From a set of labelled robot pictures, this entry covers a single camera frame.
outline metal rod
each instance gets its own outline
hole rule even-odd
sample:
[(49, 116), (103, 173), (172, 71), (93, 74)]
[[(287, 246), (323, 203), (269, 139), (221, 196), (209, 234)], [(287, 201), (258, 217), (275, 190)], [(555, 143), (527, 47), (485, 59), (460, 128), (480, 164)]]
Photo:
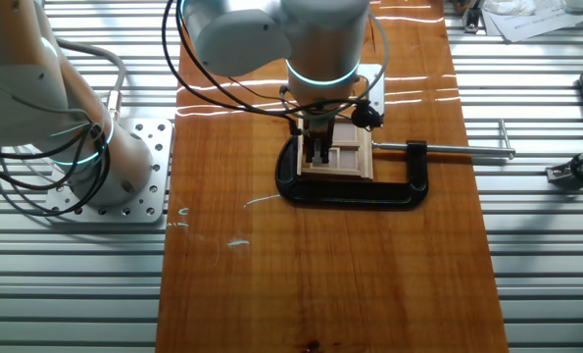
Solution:
[[(503, 132), (503, 137), (505, 138), (505, 144), (507, 145), (507, 148), (510, 148), (509, 134), (507, 133), (507, 127), (505, 126), (504, 119), (500, 119), (500, 129)], [(509, 159), (513, 159), (512, 153), (509, 154)]]
[[(371, 142), (373, 148), (379, 148), (390, 151), (406, 151), (406, 143), (376, 143)], [(442, 146), (428, 145), (428, 152), (436, 153), (460, 153), (468, 155), (485, 155), (495, 157), (512, 157), (515, 153), (514, 148), (494, 148), (494, 147), (468, 147), (468, 146)]]

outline robotic arm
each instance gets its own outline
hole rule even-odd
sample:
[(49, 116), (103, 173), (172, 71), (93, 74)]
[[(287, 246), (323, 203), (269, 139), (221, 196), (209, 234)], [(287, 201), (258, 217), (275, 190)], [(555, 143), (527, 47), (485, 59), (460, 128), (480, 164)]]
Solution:
[[(200, 62), (215, 75), (241, 76), (286, 59), (289, 91), (299, 104), (352, 94), (369, 0), (185, 0), (179, 10)], [(333, 129), (334, 117), (304, 119), (308, 162), (328, 162)]]
[[(147, 145), (112, 119), (60, 50), (34, 0), (0, 0), (0, 147), (32, 143), (43, 152), (58, 150), (87, 126), (101, 131), (104, 146), (93, 141), (99, 136), (89, 137), (77, 157), (74, 145), (50, 158), (66, 173), (73, 169), (69, 182), (80, 200), (91, 191), (88, 203), (95, 207), (133, 198), (152, 170)], [(101, 160), (108, 150), (112, 163)], [(98, 169), (108, 171), (94, 190), (90, 179)]]

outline aluminum profile table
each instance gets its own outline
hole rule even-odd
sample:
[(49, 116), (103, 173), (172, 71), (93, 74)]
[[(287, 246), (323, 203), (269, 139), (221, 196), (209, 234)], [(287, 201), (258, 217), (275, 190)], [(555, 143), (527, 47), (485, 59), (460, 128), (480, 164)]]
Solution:
[[(172, 119), (176, 81), (160, 40), (164, 1), (47, 1), (58, 36), (112, 50), (128, 78), (122, 116)], [(544, 169), (583, 152), (583, 24), (507, 45), (463, 33), (446, 5), (462, 108), (473, 146), (515, 158), (475, 166), (511, 353), (583, 353), (583, 189), (548, 185)], [(170, 35), (177, 60), (179, 39)], [(98, 91), (117, 70), (76, 53)], [(47, 166), (36, 166), (48, 174)], [(36, 181), (23, 165), (16, 177)], [(44, 194), (29, 193), (43, 201)], [(16, 213), (0, 195), (0, 353), (152, 353), (165, 225), (63, 233)]]

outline metal mounting plate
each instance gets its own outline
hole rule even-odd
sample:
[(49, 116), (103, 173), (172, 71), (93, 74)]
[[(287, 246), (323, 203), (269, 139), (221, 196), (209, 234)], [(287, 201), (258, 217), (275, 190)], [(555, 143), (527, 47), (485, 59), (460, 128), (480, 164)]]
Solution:
[[(127, 131), (137, 134), (147, 143), (154, 159), (153, 165), (158, 165), (141, 192), (132, 200), (119, 206), (96, 209), (84, 206), (81, 213), (68, 213), (61, 217), (50, 217), (48, 220), (55, 225), (67, 224), (151, 224), (157, 222), (163, 215), (165, 205), (165, 190), (167, 189), (170, 151), (173, 138), (173, 125), (168, 120), (157, 119), (121, 119), (120, 125)], [(54, 171), (52, 178), (63, 177), (62, 172)], [(68, 187), (60, 191), (49, 190), (46, 207), (67, 209), (79, 199)]]

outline wooden board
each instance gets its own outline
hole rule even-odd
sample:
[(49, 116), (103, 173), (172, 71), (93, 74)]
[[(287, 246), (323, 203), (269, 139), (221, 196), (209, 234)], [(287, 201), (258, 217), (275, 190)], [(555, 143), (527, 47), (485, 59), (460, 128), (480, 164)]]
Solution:
[[(466, 144), (442, 2), (371, 10), (392, 53), (374, 140)], [(364, 63), (381, 62), (380, 43), (369, 31)], [(180, 69), (221, 99), (187, 59)], [(275, 96), (285, 75), (276, 62), (240, 80)], [(430, 192), (410, 212), (296, 208), (275, 197), (285, 122), (181, 90), (175, 126), (157, 352), (508, 351), (469, 159), (431, 157)], [(402, 161), (375, 153), (375, 180), (402, 181)]]

